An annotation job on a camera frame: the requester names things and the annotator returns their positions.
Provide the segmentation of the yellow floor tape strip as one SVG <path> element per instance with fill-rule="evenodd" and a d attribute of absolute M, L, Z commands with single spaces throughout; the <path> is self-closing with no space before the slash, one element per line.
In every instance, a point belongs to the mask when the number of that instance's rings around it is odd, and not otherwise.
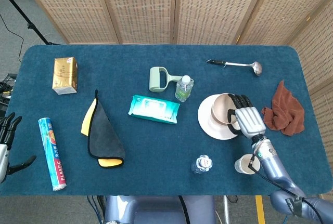
<path fill-rule="evenodd" d="M 255 204 L 257 209 L 258 224 L 265 224 L 263 198 L 261 195 L 255 196 Z"/>

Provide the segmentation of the brown cloth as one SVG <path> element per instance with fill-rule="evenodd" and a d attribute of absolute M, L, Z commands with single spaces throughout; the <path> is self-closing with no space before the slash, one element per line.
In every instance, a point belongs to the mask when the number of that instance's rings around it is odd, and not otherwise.
<path fill-rule="evenodd" d="M 280 81 L 272 97 L 271 107 L 261 110 L 263 121 L 270 130 L 281 131 L 293 136 L 304 131 L 305 110 L 300 102 L 288 90 L 284 81 Z"/>

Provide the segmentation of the white round plate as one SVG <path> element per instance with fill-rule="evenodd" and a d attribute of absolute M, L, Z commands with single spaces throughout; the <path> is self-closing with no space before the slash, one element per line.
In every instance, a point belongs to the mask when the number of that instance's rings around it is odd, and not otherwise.
<path fill-rule="evenodd" d="M 213 105 L 213 100 L 216 99 L 218 95 L 220 94 L 208 96 L 201 102 L 197 114 L 198 122 L 202 130 L 210 137 L 218 140 L 230 140 L 238 135 L 233 134 L 231 131 L 216 131 L 208 125 L 209 116 L 212 115 L 211 107 Z"/>

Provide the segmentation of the clear bottle green label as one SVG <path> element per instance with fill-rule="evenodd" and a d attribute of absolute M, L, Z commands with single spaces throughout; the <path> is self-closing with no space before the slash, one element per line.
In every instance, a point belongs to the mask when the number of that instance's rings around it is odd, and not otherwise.
<path fill-rule="evenodd" d="M 185 102 L 189 98 L 193 86 L 194 80 L 189 75 L 182 76 L 176 83 L 175 97 L 180 102 Z"/>

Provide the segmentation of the blue plastic wrap roll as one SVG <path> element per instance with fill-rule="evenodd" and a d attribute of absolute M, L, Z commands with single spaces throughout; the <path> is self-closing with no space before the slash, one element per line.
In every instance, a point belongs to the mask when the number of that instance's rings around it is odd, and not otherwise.
<path fill-rule="evenodd" d="M 62 190 L 67 184 L 52 122 L 50 118 L 44 117 L 38 120 L 38 124 L 53 191 Z"/>

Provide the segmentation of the small clear bottle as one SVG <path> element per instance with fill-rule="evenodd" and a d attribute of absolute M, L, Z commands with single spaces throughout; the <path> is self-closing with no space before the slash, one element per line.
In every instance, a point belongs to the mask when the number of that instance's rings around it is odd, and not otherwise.
<path fill-rule="evenodd" d="M 213 165 L 212 160 L 207 155 L 200 155 L 191 165 L 191 170 L 195 174 L 208 172 Z"/>

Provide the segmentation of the white metal pole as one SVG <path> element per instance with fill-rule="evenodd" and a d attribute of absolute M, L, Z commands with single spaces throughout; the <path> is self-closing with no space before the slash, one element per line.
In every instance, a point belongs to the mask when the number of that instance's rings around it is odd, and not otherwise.
<path fill-rule="evenodd" d="M 224 206 L 224 223 L 229 224 L 228 198 L 226 195 L 223 196 L 223 206 Z"/>

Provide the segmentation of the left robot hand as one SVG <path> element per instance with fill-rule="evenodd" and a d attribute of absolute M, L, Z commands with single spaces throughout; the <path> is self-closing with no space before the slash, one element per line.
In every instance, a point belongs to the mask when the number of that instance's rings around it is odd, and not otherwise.
<path fill-rule="evenodd" d="M 36 159 L 36 155 L 18 165 L 10 166 L 9 155 L 15 138 L 15 131 L 22 120 L 22 116 L 15 118 L 15 112 L 10 113 L 0 121 L 0 183 L 20 170 L 29 167 Z"/>

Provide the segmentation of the golden carton box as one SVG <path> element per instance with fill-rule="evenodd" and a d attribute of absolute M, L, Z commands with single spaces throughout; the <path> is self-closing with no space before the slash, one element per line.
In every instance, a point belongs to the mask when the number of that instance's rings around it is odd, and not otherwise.
<path fill-rule="evenodd" d="M 52 89 L 58 95 L 78 92 L 78 64 L 74 57 L 54 59 Z"/>

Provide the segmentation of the blue table cover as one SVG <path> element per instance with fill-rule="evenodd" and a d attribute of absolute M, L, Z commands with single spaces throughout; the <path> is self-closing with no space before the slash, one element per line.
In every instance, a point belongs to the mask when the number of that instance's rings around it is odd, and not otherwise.
<path fill-rule="evenodd" d="M 54 59 L 74 57 L 78 92 L 58 95 L 53 89 Z M 261 76 L 250 67 L 208 64 L 208 59 L 262 65 Z M 149 70 L 162 66 L 174 75 L 189 75 L 194 87 L 180 105 L 177 124 L 128 115 L 134 95 L 152 96 Z M 251 151 L 244 136 L 216 140 L 200 127 L 197 111 L 207 96 L 246 95 L 261 110 L 271 104 L 280 81 L 305 110 L 303 132 L 286 136 L 267 130 L 293 181 L 307 194 L 333 187 L 323 142 L 297 52 L 289 46 L 225 45 L 36 45 L 23 57 L 7 109 L 22 116 L 10 152 L 14 165 L 36 155 L 28 168 L 0 184 L 0 196 L 53 195 L 38 120 L 52 121 L 67 186 L 57 195 L 268 195 L 274 187 L 257 175 L 235 171 L 234 162 Z M 125 149 L 117 168 L 102 168 L 87 150 L 81 134 L 84 116 L 98 90 L 115 132 Z M 203 174 L 192 163 L 207 155 L 213 162 Z"/>

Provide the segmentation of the beige bowl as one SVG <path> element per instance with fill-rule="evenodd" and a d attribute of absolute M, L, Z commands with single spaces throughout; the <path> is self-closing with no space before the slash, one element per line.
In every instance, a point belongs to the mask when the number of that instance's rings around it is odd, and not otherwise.
<path fill-rule="evenodd" d="M 237 120 L 234 115 L 231 115 L 230 120 L 228 120 L 228 110 L 236 110 L 236 106 L 229 96 L 229 93 L 218 95 L 217 98 L 213 100 L 213 105 L 211 107 L 213 119 L 223 125 L 236 123 Z"/>
<path fill-rule="evenodd" d="M 217 122 L 212 115 L 209 116 L 208 125 L 216 131 L 230 131 L 227 125 Z"/>

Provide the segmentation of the green lint roller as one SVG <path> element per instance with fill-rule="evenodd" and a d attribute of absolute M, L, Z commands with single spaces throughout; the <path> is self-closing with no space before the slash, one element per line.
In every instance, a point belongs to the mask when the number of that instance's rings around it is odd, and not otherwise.
<path fill-rule="evenodd" d="M 166 84 L 164 87 L 160 87 L 160 73 L 164 72 L 166 75 Z M 149 90 L 153 93 L 163 92 L 169 82 L 177 82 L 182 76 L 170 75 L 165 67 L 152 67 L 149 70 Z"/>

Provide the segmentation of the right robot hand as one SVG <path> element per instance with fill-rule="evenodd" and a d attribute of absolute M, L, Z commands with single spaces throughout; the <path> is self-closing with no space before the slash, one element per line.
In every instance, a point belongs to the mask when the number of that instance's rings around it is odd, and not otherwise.
<path fill-rule="evenodd" d="M 258 142 L 264 138 L 266 126 L 257 110 L 246 95 L 228 94 L 236 109 L 228 109 L 227 120 L 229 130 L 235 134 L 243 134 L 248 139 Z M 231 116 L 236 117 L 240 129 L 235 129 L 231 123 Z"/>

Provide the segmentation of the grey and yellow cloth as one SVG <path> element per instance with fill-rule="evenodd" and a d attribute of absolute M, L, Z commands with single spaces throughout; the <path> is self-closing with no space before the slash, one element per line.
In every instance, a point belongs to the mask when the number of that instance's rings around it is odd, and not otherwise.
<path fill-rule="evenodd" d="M 87 150 L 102 168 L 116 168 L 123 165 L 125 149 L 104 107 L 99 101 L 98 90 L 81 125 L 81 134 L 87 137 Z"/>

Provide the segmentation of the white cup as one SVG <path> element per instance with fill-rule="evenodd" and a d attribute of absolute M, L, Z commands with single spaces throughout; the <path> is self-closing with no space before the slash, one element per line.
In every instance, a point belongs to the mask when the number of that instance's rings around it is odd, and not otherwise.
<path fill-rule="evenodd" d="M 245 154 L 245 155 L 243 155 L 241 158 L 239 158 L 234 163 L 235 170 L 238 173 L 241 173 L 241 174 L 253 175 L 255 172 L 248 167 L 251 158 L 252 158 L 252 154 Z M 253 161 L 252 167 L 256 171 L 258 171 L 260 169 L 260 167 L 261 167 L 260 161 L 259 161 L 259 159 L 256 156 L 254 157 L 254 161 Z"/>

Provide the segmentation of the blue-grey robot torso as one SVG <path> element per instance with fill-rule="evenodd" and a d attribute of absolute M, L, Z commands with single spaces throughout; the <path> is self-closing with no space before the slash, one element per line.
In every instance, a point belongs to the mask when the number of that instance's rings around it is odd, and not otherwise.
<path fill-rule="evenodd" d="M 214 197 L 109 195 L 104 220 L 105 224 L 216 224 Z"/>

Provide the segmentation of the black tripod stand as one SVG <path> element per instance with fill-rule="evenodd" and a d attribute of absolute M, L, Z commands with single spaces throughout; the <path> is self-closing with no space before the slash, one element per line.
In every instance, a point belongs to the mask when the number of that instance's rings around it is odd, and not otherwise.
<path fill-rule="evenodd" d="M 15 9 L 20 13 L 20 15 L 27 22 L 27 28 L 33 30 L 38 37 L 44 42 L 46 45 L 56 45 L 56 43 L 49 42 L 45 36 L 37 29 L 35 24 L 29 19 L 29 17 L 23 12 L 23 10 L 19 7 L 19 5 L 14 0 L 9 0 L 10 3 L 15 7 Z"/>

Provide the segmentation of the teal wet wipes pack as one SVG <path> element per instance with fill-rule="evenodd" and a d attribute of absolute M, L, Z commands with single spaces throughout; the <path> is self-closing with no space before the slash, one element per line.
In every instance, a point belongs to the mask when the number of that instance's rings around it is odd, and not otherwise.
<path fill-rule="evenodd" d="M 128 115 L 160 123 L 177 124 L 179 103 L 134 95 Z"/>

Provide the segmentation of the woven folding screen panel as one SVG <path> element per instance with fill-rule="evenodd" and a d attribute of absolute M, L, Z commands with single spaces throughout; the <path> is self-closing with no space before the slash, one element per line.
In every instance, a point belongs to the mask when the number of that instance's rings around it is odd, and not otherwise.
<path fill-rule="evenodd" d="M 175 0 L 105 0 L 121 44 L 169 44 Z"/>
<path fill-rule="evenodd" d="M 333 0 L 293 38 L 333 176 Z"/>
<path fill-rule="evenodd" d="M 35 0 L 68 44 L 117 44 L 105 0 Z"/>
<path fill-rule="evenodd" d="M 175 0 L 175 44 L 236 44 L 258 0 Z"/>
<path fill-rule="evenodd" d="M 239 45 L 284 45 L 322 0 L 258 0 Z"/>

